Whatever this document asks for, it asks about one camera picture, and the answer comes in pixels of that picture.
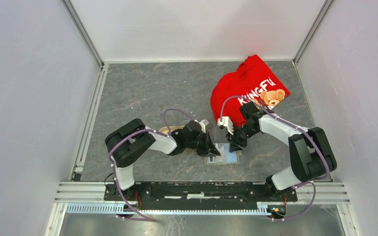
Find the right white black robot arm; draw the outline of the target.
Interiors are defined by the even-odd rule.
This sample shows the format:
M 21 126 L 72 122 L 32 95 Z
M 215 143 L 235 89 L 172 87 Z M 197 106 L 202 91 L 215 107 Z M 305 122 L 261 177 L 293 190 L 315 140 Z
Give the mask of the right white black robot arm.
M 255 134 L 269 134 L 288 146 L 290 165 L 267 177 L 265 196 L 276 201 L 289 188 L 298 188 L 313 180 L 325 179 L 337 168 L 337 161 L 320 127 L 306 128 L 289 122 L 263 106 L 248 102 L 240 112 L 245 123 L 236 126 L 230 117 L 221 115 L 217 124 L 227 129 L 230 151 L 239 151 Z

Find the beige oval tray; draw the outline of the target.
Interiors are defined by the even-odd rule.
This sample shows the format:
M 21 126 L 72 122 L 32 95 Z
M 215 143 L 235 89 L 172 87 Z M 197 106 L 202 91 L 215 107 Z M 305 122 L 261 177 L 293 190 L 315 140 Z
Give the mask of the beige oval tray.
M 163 127 L 159 129 L 158 131 L 163 134 L 170 134 L 171 132 L 177 130 L 177 129 L 183 129 L 184 126 L 170 126 L 170 127 Z

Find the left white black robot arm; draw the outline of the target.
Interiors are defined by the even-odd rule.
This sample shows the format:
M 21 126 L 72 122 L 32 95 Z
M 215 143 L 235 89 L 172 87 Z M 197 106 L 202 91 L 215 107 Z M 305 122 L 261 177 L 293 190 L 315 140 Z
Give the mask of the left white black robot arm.
M 105 138 L 109 160 L 113 168 L 116 194 L 122 200 L 130 200 L 135 194 L 133 164 L 147 150 L 167 155 L 178 155 L 193 149 L 201 157 L 220 156 L 206 130 L 207 120 L 191 120 L 184 126 L 153 130 L 135 118 Z

